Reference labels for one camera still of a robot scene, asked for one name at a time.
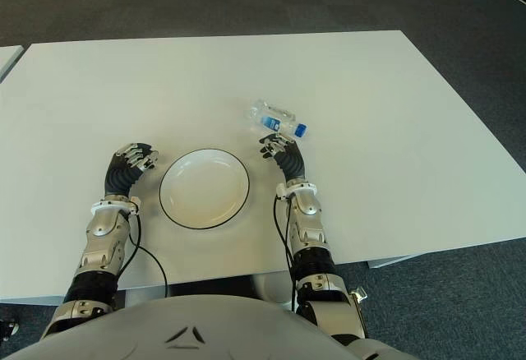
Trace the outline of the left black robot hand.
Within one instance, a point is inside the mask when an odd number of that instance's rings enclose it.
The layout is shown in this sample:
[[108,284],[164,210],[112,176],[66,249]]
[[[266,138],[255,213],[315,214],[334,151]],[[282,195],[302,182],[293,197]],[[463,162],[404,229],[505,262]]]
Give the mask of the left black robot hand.
[[117,150],[104,179],[105,196],[129,197],[132,186],[159,158],[159,152],[145,143],[129,143]]

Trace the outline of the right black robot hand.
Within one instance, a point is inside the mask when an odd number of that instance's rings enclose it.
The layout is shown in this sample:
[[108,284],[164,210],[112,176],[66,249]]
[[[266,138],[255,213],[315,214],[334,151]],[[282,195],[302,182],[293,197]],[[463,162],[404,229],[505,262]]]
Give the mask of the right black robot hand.
[[273,159],[286,182],[304,180],[305,164],[297,142],[281,132],[273,132],[259,140],[263,159]]

